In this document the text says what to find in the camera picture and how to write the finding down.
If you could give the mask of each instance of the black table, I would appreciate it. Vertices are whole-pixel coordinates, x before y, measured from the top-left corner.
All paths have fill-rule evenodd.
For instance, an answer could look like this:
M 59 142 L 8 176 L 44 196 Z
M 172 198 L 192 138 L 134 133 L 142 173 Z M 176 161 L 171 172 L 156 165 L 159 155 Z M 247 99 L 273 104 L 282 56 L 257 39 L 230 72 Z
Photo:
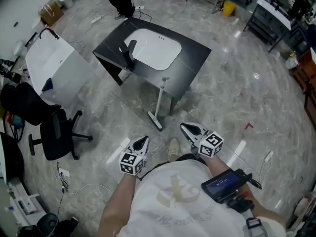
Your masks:
M 181 52 L 166 70 L 155 70 L 138 60 L 133 71 L 127 68 L 127 63 L 119 50 L 119 45 L 134 31 L 143 28 L 164 35 L 181 44 Z M 119 78 L 119 73 L 122 69 L 135 74 L 157 88 L 160 88 L 161 79 L 163 77 L 169 77 L 170 79 L 167 81 L 164 91 L 171 96 L 171 115 L 173 108 L 187 91 L 191 82 L 211 53 L 211 49 L 164 27 L 140 19 L 128 18 L 116 27 L 93 50 L 93 53 L 118 85 L 122 85 L 123 83 Z

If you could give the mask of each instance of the electrical outlet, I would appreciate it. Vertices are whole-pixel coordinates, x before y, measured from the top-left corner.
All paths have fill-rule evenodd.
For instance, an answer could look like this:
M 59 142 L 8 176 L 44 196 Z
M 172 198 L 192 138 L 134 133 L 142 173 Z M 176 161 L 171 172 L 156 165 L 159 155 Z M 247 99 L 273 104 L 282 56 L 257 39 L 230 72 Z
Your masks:
M 62 169 L 62 168 L 59 168 L 59 174 L 66 176 L 66 177 L 70 177 L 70 172 L 65 170 L 65 169 Z

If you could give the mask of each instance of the power strip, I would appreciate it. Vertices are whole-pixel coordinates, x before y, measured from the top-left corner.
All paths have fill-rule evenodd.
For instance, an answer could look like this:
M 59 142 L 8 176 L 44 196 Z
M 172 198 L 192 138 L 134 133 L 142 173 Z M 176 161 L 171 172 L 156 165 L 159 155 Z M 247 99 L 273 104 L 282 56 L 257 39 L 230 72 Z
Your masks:
M 270 158 L 273 156 L 273 151 L 270 151 L 267 156 L 264 158 L 264 162 L 268 162 L 268 160 L 270 160 Z
M 94 19 L 91 20 L 91 24 L 94 24 L 95 22 L 98 22 L 102 17 L 101 16 L 98 16 Z

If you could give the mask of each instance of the marble floor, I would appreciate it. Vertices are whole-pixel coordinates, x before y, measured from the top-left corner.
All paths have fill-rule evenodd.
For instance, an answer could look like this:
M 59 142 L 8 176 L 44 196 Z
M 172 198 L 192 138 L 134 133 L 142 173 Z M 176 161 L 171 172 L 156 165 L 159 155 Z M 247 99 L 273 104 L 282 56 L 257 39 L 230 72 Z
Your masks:
M 183 154 L 188 153 L 189 144 L 179 124 L 195 121 L 224 137 L 225 147 L 219 155 L 223 161 L 234 169 L 252 172 L 257 180 L 265 156 L 274 152 L 272 161 L 262 168 L 263 189 L 253 191 L 266 208 L 287 220 L 314 179 L 316 140 L 303 108 L 304 96 L 285 61 L 275 50 L 268 54 L 268 47 L 250 31 L 242 32 L 242 20 L 223 17 L 220 12 L 212 14 L 212 5 L 201 0 L 134 0 L 134 4 L 144 5 L 154 24 L 192 38 L 212 52 L 172 116 L 167 112 L 170 99 L 163 96 L 160 120 L 164 130 L 158 132 L 146 115 L 155 109 L 158 90 L 126 75 L 118 86 L 92 54 L 122 20 L 114 19 L 108 0 L 75 0 L 54 29 L 94 73 L 64 109 L 69 117 L 83 111 L 75 131 L 93 135 L 94 140 L 89 143 L 74 138 L 80 160 L 73 160 L 71 154 L 59 159 L 61 168 L 71 173 L 69 192 L 86 184 L 102 184 L 113 191 L 118 184 L 107 173 L 105 162 L 126 137 L 150 137 L 148 168 L 167 160 L 171 137 L 180 140 Z M 91 26 L 97 15 L 103 16 L 102 20 Z M 245 129 L 248 123 L 253 127 Z M 40 194 L 47 211 L 57 213 L 62 193 L 53 173 L 55 162 L 45 159 L 41 146 L 36 146 L 35 156 L 30 155 L 30 133 L 39 138 L 39 126 L 27 124 L 19 143 L 25 183 L 32 193 Z M 234 152 L 242 140 L 245 147 L 237 156 Z M 65 194 L 60 219 L 75 215 L 80 224 L 73 236 L 95 236 L 110 196 L 111 192 L 99 186 L 89 186 L 76 195 Z

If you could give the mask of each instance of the sneaker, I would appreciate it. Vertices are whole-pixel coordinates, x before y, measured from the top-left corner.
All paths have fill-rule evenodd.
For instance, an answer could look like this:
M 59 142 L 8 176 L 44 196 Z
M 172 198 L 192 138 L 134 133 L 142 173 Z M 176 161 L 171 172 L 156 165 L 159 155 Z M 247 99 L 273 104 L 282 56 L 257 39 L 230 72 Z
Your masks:
M 114 18 L 115 18 L 115 19 L 120 19 L 120 18 L 122 18 L 122 17 L 124 17 L 124 15 L 122 15 L 122 14 L 119 13 L 119 14 L 116 15 Z
M 169 149 L 168 149 L 168 158 L 169 162 L 176 161 L 179 157 L 180 151 L 180 142 L 177 138 L 172 138 L 170 140 Z

